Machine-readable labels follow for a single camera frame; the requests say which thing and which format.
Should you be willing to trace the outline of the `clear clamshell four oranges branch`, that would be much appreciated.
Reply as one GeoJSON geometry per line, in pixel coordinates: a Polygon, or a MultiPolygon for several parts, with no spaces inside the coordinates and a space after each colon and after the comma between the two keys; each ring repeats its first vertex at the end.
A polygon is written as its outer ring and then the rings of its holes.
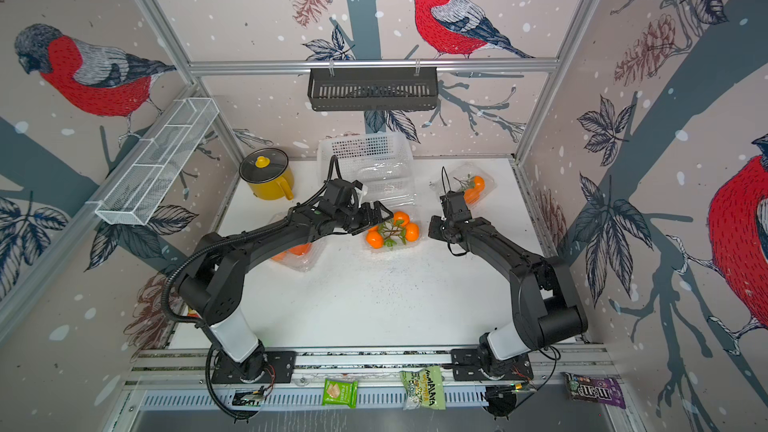
{"type": "Polygon", "coordinates": [[[359,167],[354,179],[363,184],[363,199],[387,208],[416,204],[416,185],[410,161],[370,161],[359,167]]]}

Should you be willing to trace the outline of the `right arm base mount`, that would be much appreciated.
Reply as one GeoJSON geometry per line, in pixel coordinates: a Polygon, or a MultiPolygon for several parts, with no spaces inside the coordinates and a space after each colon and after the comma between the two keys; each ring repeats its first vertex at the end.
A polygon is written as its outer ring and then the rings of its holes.
{"type": "Polygon", "coordinates": [[[498,359],[485,346],[450,350],[453,379],[458,382],[522,381],[531,382],[533,372],[529,356],[521,354],[498,359]]]}

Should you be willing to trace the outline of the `clear clamshell three oranges branch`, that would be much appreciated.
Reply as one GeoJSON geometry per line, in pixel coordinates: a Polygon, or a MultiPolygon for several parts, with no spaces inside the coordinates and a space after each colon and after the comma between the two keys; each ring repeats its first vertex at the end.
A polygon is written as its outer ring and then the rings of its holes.
{"type": "Polygon", "coordinates": [[[486,199],[496,188],[497,184],[494,177],[476,162],[463,162],[453,167],[444,167],[445,172],[440,172],[429,181],[430,189],[437,197],[442,196],[449,191],[463,192],[472,189],[472,177],[479,175],[485,180],[485,189],[480,192],[480,199],[469,209],[476,208],[484,199],[486,199]]]}

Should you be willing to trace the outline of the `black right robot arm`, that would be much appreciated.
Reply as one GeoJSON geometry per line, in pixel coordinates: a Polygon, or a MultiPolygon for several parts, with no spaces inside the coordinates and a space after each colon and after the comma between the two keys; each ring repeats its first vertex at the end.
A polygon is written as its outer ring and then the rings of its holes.
{"type": "Polygon", "coordinates": [[[483,259],[509,283],[512,320],[483,334],[477,354],[480,369],[502,377],[515,359],[530,351],[583,334],[588,318],[568,264],[543,257],[502,235],[485,218],[474,218],[461,192],[440,197],[442,216],[430,220],[428,236],[483,259]]]}

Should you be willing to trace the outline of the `clear clamshell oranges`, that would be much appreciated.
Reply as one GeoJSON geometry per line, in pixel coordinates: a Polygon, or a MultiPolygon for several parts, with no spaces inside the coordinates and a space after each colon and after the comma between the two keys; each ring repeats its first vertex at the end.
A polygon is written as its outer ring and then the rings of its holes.
{"type": "Polygon", "coordinates": [[[273,256],[271,262],[297,272],[308,272],[317,265],[325,246],[324,239],[298,245],[273,256]]]}

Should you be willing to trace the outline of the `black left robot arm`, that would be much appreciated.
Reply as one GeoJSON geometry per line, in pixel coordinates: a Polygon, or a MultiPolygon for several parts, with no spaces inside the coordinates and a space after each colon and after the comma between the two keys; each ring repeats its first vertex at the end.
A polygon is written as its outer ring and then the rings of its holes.
{"type": "Polygon", "coordinates": [[[166,279],[161,309],[174,323],[191,323],[236,371],[254,382],[268,370],[265,346],[243,312],[248,275],[273,257],[333,235],[359,235],[392,219],[379,201],[363,200],[363,184],[328,179],[276,222],[222,237],[204,236],[166,279]]]}

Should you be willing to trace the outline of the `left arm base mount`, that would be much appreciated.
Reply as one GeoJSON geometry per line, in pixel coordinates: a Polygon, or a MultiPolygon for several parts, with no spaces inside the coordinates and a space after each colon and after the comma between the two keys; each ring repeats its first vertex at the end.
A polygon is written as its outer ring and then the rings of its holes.
{"type": "Polygon", "coordinates": [[[291,382],[297,353],[292,350],[256,350],[243,362],[233,361],[226,353],[212,358],[213,384],[287,384],[291,382]]]}

